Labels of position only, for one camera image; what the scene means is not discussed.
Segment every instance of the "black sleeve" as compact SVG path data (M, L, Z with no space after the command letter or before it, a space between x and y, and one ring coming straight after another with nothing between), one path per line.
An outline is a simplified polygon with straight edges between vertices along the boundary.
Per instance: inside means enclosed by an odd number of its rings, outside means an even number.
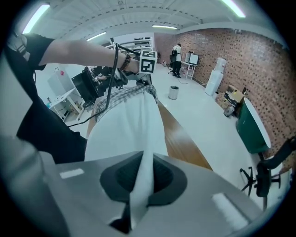
M97 67L93 68L92 71L96 76L98 76L102 72L102 67L97 66Z
M54 39L46 38L37 34L24 34L27 39L26 50L30 53L29 66L33 70L43 70L46 65L39 66L39 63L47 50L48 46Z

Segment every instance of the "wooden strip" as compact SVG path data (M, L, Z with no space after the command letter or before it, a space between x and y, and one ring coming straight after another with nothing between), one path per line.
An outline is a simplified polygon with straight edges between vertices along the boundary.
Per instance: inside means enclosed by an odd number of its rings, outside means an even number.
M169 156L212 170L201 151L174 116L160 102L158 102L158 108L165 128Z

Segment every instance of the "bracelet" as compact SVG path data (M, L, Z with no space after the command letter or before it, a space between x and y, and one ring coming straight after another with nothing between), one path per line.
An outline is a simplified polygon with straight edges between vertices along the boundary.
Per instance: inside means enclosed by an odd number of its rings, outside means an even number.
M119 69L119 71L121 71L121 72L125 71L129 65L130 61L131 61L131 57L127 54L125 57L124 63L121 66L121 68Z

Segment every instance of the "hand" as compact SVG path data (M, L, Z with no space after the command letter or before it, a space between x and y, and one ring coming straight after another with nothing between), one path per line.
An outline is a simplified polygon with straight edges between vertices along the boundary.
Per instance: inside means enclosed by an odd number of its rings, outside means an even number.
M103 81L103 80L106 80L107 77L106 77L106 76L101 76L101 77L99 77L98 79L101 80L101 81Z
M128 64L126 71L137 74L139 72L139 65L140 65L140 62L132 58L130 63Z

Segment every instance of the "green panel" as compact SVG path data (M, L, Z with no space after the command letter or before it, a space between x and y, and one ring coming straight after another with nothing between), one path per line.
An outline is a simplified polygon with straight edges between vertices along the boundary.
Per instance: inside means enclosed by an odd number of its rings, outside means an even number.
M268 146L245 103L242 106L240 117L236 123L236 129L250 153L253 154L268 150Z

